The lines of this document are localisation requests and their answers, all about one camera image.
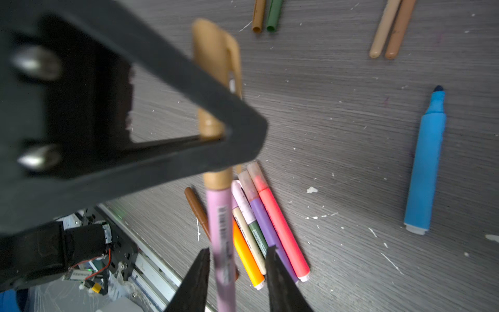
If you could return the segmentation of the cream pen purple cap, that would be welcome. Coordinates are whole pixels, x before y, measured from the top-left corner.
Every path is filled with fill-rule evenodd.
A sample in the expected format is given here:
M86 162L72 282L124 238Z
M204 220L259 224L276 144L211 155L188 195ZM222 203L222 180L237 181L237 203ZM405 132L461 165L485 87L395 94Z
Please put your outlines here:
M235 199L232 198L232 206L233 206L233 216L235 217L236 223L242 232L242 235L244 237L244 240L246 241L246 244L248 245L248 248L250 252L252 253L252 256L261 272L262 275L266 275L266 268L265 268L265 259L259 249L259 246L256 242L256 240L253 237L253 234L247 225L244 216L242 214L242 211L239 208L239 205L236 203Z

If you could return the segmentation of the beige fountain pen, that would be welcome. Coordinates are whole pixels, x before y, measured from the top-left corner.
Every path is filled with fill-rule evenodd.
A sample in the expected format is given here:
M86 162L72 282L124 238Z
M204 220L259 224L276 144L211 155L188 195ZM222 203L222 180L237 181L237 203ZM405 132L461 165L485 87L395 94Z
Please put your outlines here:
M389 31L391 30L392 23L395 20L401 0L388 0L385 9L380 19L374 40L372 42L369 57L378 58L385 46Z

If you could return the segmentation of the orange highlighter marker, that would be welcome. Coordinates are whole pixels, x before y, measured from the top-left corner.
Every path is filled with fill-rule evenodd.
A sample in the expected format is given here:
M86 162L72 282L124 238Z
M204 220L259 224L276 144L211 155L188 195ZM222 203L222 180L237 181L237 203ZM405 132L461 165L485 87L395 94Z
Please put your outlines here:
M235 249L242 261L242 264L247 272L247 275L255 289L261 290L265 286L265 278L261 274L253 255L240 231L236 220L233 218L233 239Z

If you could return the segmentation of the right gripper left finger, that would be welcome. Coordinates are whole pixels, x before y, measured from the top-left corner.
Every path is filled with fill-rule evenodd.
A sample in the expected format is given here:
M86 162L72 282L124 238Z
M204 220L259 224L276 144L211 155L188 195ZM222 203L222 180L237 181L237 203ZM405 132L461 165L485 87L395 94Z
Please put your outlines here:
M202 249L184 277L165 312L205 311L209 287L211 255Z

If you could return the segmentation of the tan pen brown cap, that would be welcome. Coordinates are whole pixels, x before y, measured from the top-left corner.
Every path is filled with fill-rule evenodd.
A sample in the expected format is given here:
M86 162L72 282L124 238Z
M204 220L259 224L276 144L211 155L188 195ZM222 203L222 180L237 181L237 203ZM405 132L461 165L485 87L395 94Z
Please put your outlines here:
M400 4L395 24L392 28L392 34L385 52L385 58L394 60L402 46L405 33L413 14L416 0L403 0Z

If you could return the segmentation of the green pen pink cap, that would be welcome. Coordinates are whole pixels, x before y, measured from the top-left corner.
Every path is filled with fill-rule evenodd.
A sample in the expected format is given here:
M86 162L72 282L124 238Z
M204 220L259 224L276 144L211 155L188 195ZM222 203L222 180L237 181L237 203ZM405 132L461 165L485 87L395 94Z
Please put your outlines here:
M239 180L232 181L231 191L244 217L244 220L251 230L251 233L262 253L263 258L265 258L268 245Z

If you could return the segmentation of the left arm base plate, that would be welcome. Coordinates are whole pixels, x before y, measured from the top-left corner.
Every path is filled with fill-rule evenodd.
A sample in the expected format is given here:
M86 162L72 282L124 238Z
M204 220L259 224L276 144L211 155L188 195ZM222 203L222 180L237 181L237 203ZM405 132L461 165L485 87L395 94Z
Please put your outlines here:
M139 247L126 234L116 217L100 206L75 213L77 226L88 229L98 225L102 228L105 241L104 251L85 258L71 266L72 271L81 272L77 278L91 293L117 299L121 296L134 296L132 273L139 255Z

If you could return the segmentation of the pink pen tan cap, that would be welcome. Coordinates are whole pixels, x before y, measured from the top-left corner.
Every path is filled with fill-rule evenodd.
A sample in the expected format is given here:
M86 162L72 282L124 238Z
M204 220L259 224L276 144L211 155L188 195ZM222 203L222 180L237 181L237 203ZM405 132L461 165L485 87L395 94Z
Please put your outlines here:
M216 81L210 89L215 104L216 92L230 91L230 65L226 33L207 19L197 19L192 26L194 62ZM223 164L222 152L208 153L213 167L203 175L207 199L207 215L214 257L214 276L217 288L217 310L236 310L235 260L233 245L233 217L230 186L232 168Z

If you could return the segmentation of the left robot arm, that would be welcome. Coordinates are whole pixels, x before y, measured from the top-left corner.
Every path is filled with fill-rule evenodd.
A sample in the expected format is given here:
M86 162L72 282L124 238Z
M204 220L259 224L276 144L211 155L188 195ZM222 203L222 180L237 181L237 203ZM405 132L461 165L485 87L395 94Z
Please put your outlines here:
M65 230L79 209L220 174L261 150L266 120L242 100L239 45L195 21L187 58L116 1L1 2L1 290L57 279L103 254L104 229ZM134 143L132 68L200 110L194 136Z

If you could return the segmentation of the blue highlighter marker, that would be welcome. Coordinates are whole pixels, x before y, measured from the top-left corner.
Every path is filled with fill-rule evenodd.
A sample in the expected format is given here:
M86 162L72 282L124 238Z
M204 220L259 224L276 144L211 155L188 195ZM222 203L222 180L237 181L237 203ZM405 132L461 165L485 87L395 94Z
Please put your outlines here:
M441 147L447 122L444 111L445 95L442 86L435 87L419 127L404 218L406 230L416 235L425 235L430 229Z

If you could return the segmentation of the purple highlighter marker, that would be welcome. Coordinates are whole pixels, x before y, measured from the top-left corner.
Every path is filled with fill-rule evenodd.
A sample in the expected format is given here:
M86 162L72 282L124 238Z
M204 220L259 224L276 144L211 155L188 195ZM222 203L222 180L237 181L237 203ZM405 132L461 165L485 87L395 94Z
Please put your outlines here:
M276 233L274 225L272 224L271 219L268 213L266 212L265 206L262 203L262 200L257 192L257 189L255 188L255 185L253 184L249 172L247 170L242 171L240 174L238 174L238 178L241 187L252 208L252 211L257 219L257 222L259 223L259 226L262 230L262 234L266 239L268 247L272 246L276 247L276 252L280 257L281 261L283 262L288 273L291 275L293 282L298 283L298 277L295 274L295 271L291 265L291 262L289 261L287 253L283 248L283 245L278 237L278 234Z

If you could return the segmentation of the pink highlighter marker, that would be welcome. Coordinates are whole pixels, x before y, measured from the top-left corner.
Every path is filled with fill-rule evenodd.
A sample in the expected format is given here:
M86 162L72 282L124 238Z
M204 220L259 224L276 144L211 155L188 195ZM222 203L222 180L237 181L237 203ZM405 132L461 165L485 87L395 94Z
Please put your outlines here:
M288 223L278 205L270 186L268 185L265 175L261 167L256 161L247 166L248 172L253 180L259 196L265 206L265 209L274 225L278 237L286 251L287 257L291 262L295 274L301 282L308 282L310 280L311 269L305 257L296 242L296 239L288 226Z

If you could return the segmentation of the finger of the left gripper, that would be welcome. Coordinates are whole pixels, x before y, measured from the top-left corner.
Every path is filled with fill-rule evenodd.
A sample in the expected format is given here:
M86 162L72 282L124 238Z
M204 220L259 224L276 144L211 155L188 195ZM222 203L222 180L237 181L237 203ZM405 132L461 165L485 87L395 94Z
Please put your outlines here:
M224 125L198 135L131 141L132 65ZM116 1L1 2L1 232L255 158L267 121Z

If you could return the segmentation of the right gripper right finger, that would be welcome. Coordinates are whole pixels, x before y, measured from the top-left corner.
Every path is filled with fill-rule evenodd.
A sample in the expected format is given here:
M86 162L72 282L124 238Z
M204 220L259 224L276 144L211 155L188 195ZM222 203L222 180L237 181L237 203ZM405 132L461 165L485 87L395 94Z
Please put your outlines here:
M282 263L275 246L265 259L271 312L313 312Z

